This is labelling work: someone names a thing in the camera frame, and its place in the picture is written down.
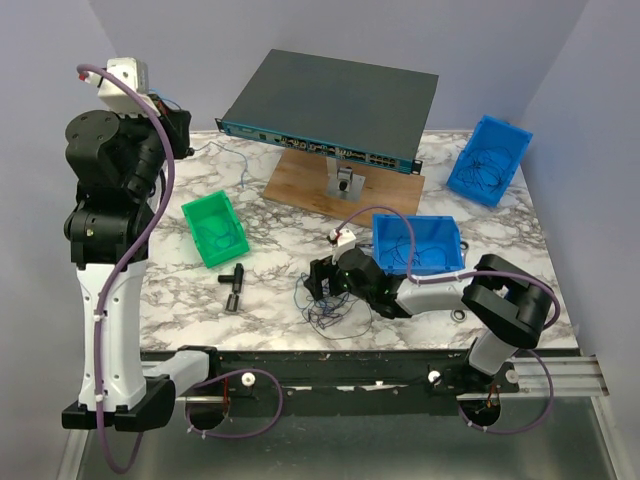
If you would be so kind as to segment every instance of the green plastic crate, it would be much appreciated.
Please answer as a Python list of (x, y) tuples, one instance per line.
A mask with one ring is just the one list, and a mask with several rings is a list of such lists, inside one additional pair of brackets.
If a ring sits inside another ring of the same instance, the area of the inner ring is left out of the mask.
[(244, 229), (223, 191), (182, 205), (182, 213), (207, 268), (249, 251)]

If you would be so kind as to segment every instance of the black handheld tool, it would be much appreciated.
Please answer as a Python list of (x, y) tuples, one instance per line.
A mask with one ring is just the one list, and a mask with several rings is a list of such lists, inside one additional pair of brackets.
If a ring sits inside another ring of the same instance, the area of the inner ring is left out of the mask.
[(242, 290), (242, 279), (244, 278), (244, 267), (241, 263), (236, 263), (236, 268), (233, 270), (233, 275), (218, 275), (218, 282), (231, 283), (232, 288), (227, 299), (227, 306), (225, 310), (227, 312), (237, 312), (238, 303), (240, 302), (240, 291)]

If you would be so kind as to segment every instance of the white knob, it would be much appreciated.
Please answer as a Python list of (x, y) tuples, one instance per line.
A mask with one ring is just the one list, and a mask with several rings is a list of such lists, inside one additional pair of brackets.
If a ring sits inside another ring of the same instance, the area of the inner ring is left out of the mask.
[(245, 387), (253, 387), (254, 383), (256, 383), (256, 376), (253, 373), (247, 372), (242, 375), (242, 384)]

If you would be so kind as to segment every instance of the round mounting hole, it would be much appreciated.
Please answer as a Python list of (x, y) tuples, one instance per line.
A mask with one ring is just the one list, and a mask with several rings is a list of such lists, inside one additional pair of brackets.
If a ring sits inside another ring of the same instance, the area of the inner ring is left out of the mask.
[(467, 319), (467, 312), (464, 310), (453, 310), (451, 312), (451, 318), (454, 322), (462, 323)]

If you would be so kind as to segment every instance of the gray metal top panel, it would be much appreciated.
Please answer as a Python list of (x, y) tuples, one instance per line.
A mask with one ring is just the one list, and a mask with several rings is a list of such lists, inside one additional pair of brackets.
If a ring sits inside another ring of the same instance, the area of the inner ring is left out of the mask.
[(271, 50), (223, 120), (413, 160), (438, 76)]

